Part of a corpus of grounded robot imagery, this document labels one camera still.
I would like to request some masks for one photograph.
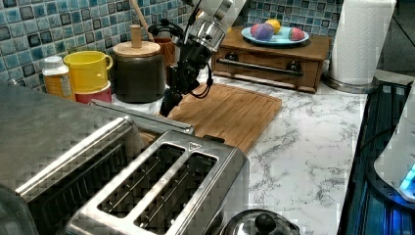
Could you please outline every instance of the yellow mug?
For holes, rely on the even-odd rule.
[[[64,57],[74,93],[101,90],[108,84],[113,58],[99,51],[82,51]]]

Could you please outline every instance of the drawer handle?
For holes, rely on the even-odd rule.
[[[272,71],[293,76],[303,76],[301,65],[296,61],[288,63],[285,70],[239,62],[238,55],[235,53],[228,53],[226,54],[225,59],[217,59],[216,62],[226,66],[241,67],[259,71]]]

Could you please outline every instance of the kitchen counter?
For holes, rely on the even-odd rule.
[[[336,234],[366,95],[331,89],[316,94],[223,77],[214,82],[242,87],[282,100],[282,109],[248,153],[250,208],[278,212],[301,234]],[[113,103],[149,114],[161,100],[145,105]]]

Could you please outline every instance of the stovetop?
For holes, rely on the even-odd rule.
[[[385,197],[366,173],[391,139],[409,91],[409,85],[381,82],[368,95],[338,234],[415,234],[415,210]]]

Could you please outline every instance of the toaster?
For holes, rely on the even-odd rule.
[[[248,207],[241,150],[169,130],[70,219],[67,234],[217,234]]]

